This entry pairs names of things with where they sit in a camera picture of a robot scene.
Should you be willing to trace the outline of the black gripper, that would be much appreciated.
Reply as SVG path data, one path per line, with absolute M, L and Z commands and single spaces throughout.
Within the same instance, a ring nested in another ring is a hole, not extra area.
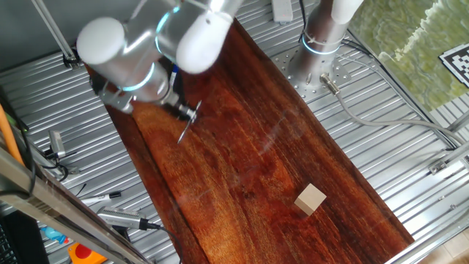
M 170 94 L 163 104 L 163 108 L 173 117 L 179 120 L 194 122 L 197 118 L 198 109 L 187 108 L 178 94 Z

